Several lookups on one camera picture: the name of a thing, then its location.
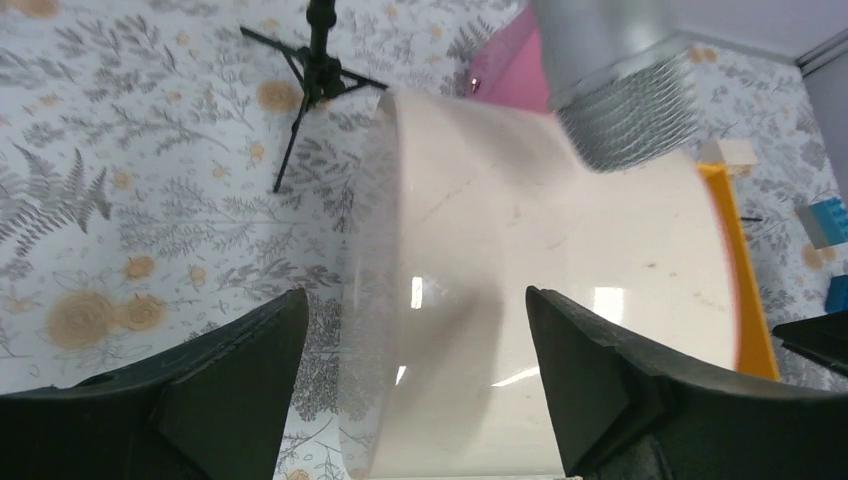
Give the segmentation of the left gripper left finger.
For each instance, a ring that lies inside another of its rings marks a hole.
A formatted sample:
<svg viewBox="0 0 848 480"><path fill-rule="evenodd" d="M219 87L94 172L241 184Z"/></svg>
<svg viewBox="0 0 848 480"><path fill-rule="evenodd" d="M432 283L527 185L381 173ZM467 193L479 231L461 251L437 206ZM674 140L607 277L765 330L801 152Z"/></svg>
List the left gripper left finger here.
<svg viewBox="0 0 848 480"><path fill-rule="evenodd" d="M5 479L269 479L309 324L291 290L73 387L1 399Z"/></svg>

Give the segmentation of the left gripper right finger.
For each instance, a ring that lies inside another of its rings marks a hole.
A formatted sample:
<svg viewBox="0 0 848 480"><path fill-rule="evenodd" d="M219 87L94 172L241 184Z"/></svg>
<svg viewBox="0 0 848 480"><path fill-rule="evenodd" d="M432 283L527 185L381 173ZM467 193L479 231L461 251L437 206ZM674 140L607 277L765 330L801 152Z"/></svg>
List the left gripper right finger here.
<svg viewBox="0 0 848 480"><path fill-rule="evenodd" d="M585 479L843 479L847 397L737 373L529 287L565 473Z"/></svg>

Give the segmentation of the cream round drawer organizer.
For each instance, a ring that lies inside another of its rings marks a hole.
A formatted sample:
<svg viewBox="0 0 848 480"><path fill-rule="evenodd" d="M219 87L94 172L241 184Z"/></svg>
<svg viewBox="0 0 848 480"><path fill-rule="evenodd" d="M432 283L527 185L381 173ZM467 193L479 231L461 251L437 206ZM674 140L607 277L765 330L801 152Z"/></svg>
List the cream round drawer organizer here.
<svg viewBox="0 0 848 480"><path fill-rule="evenodd" d="M548 114L382 95L354 177L338 438L354 479L555 478L525 307L552 289L719 367L777 380L721 163L602 173Z"/></svg>

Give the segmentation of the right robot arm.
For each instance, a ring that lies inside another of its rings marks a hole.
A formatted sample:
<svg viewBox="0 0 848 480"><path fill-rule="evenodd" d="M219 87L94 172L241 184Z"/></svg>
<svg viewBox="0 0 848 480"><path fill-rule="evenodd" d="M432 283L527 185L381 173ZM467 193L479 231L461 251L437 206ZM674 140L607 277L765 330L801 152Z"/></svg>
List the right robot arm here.
<svg viewBox="0 0 848 480"><path fill-rule="evenodd" d="M835 312L775 326L784 348L847 376L847 312Z"/></svg>

